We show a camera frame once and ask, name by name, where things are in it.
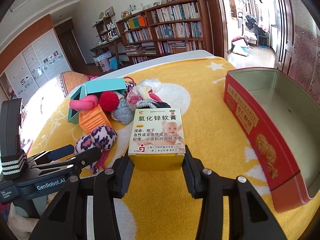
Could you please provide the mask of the teal box tray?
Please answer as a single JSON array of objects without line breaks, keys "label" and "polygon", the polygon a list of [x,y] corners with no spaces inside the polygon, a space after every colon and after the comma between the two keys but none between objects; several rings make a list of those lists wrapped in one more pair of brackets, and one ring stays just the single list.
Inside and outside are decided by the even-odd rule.
[{"label": "teal box tray", "polygon": [[85,96],[85,92],[85,86],[81,85],[70,97],[67,121],[71,124],[76,125],[79,122],[79,112],[81,111],[80,100]]}]

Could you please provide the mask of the light orange rubber block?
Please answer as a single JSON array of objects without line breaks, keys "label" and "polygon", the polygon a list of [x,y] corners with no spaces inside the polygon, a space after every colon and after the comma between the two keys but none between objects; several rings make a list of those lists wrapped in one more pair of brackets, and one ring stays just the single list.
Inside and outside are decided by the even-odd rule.
[{"label": "light orange rubber block", "polygon": [[79,114],[79,125],[86,134],[90,134],[99,126],[105,125],[112,127],[100,105],[90,110],[81,111]]}]

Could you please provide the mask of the pink foam knot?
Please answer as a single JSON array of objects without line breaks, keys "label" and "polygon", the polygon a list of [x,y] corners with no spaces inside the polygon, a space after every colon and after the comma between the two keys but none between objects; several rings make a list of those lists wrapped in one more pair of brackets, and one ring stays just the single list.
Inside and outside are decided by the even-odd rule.
[{"label": "pink foam knot", "polygon": [[99,99],[95,95],[87,95],[80,99],[80,95],[72,96],[69,107],[76,111],[88,111],[97,107]]}]

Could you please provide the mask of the yellow medicine box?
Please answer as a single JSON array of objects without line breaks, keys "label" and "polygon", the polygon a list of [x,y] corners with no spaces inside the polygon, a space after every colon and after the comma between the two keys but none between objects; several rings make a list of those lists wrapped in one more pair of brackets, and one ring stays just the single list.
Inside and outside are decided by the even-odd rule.
[{"label": "yellow medicine box", "polygon": [[179,108],[136,109],[127,150],[140,171],[176,171],[182,166],[185,142]]}]

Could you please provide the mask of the grey sock ball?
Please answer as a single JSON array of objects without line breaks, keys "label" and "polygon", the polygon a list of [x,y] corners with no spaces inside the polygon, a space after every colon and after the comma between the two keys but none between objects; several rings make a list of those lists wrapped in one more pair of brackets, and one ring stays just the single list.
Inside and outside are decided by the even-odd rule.
[{"label": "grey sock ball", "polygon": [[120,99],[119,105],[111,112],[111,117],[113,120],[128,125],[133,120],[134,114],[135,106],[129,104],[125,99]]}]

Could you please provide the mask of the red pompom ball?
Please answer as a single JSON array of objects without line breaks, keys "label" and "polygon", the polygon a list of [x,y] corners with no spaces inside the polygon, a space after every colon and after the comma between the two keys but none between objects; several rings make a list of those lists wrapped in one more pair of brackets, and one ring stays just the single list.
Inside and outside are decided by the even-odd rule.
[{"label": "red pompom ball", "polygon": [[112,112],[116,110],[117,106],[119,105],[119,98],[115,92],[102,92],[99,98],[99,105],[103,111]]}]

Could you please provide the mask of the teal box lid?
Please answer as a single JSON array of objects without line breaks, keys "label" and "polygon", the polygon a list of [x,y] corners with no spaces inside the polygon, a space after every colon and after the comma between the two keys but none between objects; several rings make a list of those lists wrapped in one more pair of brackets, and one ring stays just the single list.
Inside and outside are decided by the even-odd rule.
[{"label": "teal box lid", "polygon": [[85,83],[86,95],[102,93],[105,91],[120,91],[126,89],[125,81],[123,78],[117,79],[93,79]]}]

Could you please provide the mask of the yellow patterned towel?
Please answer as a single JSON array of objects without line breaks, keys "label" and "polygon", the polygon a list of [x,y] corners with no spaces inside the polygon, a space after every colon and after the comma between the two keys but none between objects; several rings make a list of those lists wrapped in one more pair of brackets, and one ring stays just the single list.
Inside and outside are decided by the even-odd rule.
[{"label": "yellow patterned towel", "polygon": [[[168,63],[137,71],[127,67],[108,78],[156,79],[157,95],[179,108],[185,143],[193,157],[217,174],[246,176],[269,208],[272,197],[253,148],[224,103],[225,76],[232,65],[220,57]],[[135,170],[125,197],[115,201],[122,239],[194,239],[201,200],[189,194],[181,170]]]}]

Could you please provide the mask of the orange plaid pillow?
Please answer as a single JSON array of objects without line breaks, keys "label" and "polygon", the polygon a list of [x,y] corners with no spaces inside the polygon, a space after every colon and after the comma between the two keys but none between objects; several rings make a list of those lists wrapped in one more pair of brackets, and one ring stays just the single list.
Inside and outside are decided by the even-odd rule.
[{"label": "orange plaid pillow", "polygon": [[61,73],[57,80],[59,81],[62,92],[64,93],[65,98],[69,93],[79,85],[89,81],[89,78],[85,74],[77,73],[74,71],[67,71]]}]

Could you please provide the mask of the white wardrobe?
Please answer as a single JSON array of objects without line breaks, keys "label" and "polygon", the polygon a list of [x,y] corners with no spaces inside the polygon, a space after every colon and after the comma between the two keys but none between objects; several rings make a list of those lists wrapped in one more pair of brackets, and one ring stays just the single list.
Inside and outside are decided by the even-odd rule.
[{"label": "white wardrobe", "polygon": [[1,72],[1,87],[10,100],[20,98],[25,106],[40,87],[70,70],[52,29],[19,53]]}]

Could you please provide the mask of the red biscuit tin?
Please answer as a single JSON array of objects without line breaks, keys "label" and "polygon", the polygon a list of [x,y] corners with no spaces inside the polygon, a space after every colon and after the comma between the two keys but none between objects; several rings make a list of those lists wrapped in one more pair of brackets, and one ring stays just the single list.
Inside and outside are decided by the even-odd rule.
[{"label": "red biscuit tin", "polygon": [[286,212],[319,192],[319,103],[274,68],[229,70],[224,101],[252,145],[274,208]]}]

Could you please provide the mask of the wooden desk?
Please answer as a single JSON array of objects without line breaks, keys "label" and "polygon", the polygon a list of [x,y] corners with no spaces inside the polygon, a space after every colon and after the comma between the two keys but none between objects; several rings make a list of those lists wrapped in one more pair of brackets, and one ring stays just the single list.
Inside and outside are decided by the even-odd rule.
[{"label": "wooden desk", "polygon": [[121,38],[104,42],[90,51],[94,53],[93,60],[95,65],[101,72],[108,72],[109,70],[117,70],[121,65],[118,44],[121,43]]}]

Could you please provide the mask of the wooden bookshelf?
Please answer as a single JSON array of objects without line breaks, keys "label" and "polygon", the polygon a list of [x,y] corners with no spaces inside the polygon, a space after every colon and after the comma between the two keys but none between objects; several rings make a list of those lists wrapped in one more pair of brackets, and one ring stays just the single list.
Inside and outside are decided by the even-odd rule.
[{"label": "wooden bookshelf", "polygon": [[117,23],[131,64],[206,50],[213,39],[206,0],[179,0],[145,9]]}]

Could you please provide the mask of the wooden door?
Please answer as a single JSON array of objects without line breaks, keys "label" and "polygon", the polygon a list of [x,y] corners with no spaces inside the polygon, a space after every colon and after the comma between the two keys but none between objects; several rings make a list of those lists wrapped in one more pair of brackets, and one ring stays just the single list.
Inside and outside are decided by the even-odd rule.
[{"label": "wooden door", "polygon": [[277,15],[277,49],[274,67],[288,75],[293,57],[294,20],[291,0],[274,0]]}]

